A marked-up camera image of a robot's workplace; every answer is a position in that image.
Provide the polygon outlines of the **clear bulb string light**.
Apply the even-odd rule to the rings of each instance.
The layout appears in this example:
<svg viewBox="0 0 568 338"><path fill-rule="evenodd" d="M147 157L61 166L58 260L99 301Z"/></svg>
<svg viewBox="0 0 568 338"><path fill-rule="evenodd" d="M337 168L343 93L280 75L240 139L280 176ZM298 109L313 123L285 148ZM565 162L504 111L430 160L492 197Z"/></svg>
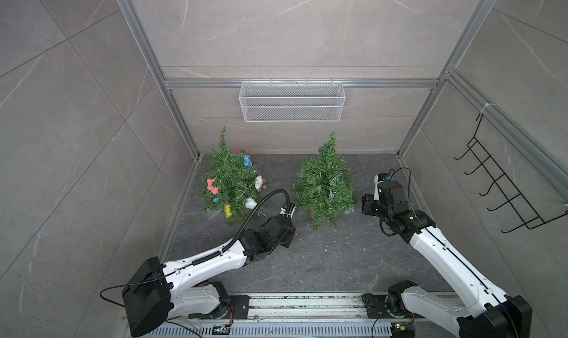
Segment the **clear bulb string light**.
<svg viewBox="0 0 568 338"><path fill-rule="evenodd" d="M334 178L329 184L318 184L312 195L312 208L320 218L332 218L351 212L356 205L351 180Z"/></svg>

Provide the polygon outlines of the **green christmas tree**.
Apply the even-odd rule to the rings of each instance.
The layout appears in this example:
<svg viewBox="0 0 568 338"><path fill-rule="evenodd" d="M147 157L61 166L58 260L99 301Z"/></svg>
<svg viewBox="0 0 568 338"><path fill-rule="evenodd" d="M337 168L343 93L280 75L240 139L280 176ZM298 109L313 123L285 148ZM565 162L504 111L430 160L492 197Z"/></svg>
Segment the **green christmas tree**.
<svg viewBox="0 0 568 338"><path fill-rule="evenodd" d="M260 191L254 188L254 180L260 175L260 172L253 165L251 169L244 166L244 155L247 154L229 147L226 130L223 129L217 148L211 152L210 164L205 172L203 199L206 206L204 212L220 215L225 218L228 226L233 226L237 222L245 220L251 212L251 209L245 207L246 199L251 197L259 203L261 192L266 188L266 181L264 181L263 188ZM217 195L206 190L206 181L209 178L214 178L214 185L220 189ZM232 207L232 217L229 219L226 218L223 210L226 204Z"/></svg>
<svg viewBox="0 0 568 338"><path fill-rule="evenodd" d="M329 141L318 149L318 156L307 158L297 175L297 181L292 187L292 191L298 198L298 208L303 212L308 212L312 219L312 228L319 230L325 225L337 226L337 218L320 218L316 216L312 208L312 195L318 184L329 184L334 178L340 180L351 180L351 170L345 165L345 159L337 154L337 136L335 133L329 135Z"/></svg>

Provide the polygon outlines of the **blue star light centre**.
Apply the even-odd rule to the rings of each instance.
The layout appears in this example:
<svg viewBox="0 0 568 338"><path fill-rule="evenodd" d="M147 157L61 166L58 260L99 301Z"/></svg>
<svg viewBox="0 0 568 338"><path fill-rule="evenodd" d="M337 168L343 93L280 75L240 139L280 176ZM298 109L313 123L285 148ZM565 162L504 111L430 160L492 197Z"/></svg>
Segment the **blue star light centre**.
<svg viewBox="0 0 568 338"><path fill-rule="evenodd" d="M243 161L244 161L244 166L248 169L251 169L252 167L252 161L249 155L244 155L243 156Z"/></svg>

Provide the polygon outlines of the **pink star light plain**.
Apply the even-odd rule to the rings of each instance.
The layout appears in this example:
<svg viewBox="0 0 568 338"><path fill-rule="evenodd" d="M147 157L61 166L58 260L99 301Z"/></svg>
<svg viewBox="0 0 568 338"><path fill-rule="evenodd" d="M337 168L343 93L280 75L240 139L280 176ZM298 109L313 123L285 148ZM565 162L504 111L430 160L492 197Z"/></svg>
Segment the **pink star light plain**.
<svg viewBox="0 0 568 338"><path fill-rule="evenodd" d="M220 191L219 188L217 188L214 183L215 183L215 179L214 178L209 178L207 181L207 191L210 191L213 195L217 195Z"/></svg>

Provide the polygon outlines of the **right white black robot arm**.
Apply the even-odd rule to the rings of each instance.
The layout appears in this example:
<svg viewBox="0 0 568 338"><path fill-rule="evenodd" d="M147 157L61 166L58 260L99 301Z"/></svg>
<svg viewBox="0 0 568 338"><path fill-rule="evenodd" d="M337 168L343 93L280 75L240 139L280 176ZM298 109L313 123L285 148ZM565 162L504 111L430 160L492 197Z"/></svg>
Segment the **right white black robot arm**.
<svg viewBox="0 0 568 338"><path fill-rule="evenodd" d="M528 337L533 310L521 296L512 297L486 278L442 234L435 222L407 201L402 184L381 173L373 194L362 197L362 213L379 218L380 228L401 237L450 284L460 302L426 292L411 280L388 290L385 306L397 318L424 317L455 337Z"/></svg>

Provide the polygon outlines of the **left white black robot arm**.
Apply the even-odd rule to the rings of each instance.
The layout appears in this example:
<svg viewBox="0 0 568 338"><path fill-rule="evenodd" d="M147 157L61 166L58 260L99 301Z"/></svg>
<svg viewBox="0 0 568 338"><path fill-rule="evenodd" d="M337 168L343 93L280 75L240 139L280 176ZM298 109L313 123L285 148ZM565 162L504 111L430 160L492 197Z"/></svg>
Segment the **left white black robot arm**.
<svg viewBox="0 0 568 338"><path fill-rule="evenodd" d="M229 308L230 297L212 278L264 259L278 246L288 248L296 228L290 213L268 219L258 230L182 260L145 260L121 296L132 337L141 337L178 317L214 319Z"/></svg>

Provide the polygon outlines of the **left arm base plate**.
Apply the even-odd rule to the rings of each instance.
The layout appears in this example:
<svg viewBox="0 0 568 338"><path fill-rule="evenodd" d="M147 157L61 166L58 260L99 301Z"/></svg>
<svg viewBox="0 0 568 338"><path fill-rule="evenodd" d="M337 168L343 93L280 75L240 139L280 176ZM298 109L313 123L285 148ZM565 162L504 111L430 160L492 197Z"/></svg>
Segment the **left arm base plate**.
<svg viewBox="0 0 568 338"><path fill-rule="evenodd" d="M228 300L222 300L220 305L209 314L190 314L189 319L219 320L233 319L245 320L249 314L250 296L231 295Z"/></svg>

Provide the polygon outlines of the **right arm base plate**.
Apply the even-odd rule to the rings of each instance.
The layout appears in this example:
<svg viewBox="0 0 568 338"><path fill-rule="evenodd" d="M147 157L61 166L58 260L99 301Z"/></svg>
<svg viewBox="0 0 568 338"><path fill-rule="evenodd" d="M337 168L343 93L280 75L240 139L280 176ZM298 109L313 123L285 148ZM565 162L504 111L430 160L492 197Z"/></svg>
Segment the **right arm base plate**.
<svg viewBox="0 0 568 338"><path fill-rule="evenodd" d="M409 319L413 314L408 311L402 301L392 294L364 294L362 303L369 319Z"/></svg>

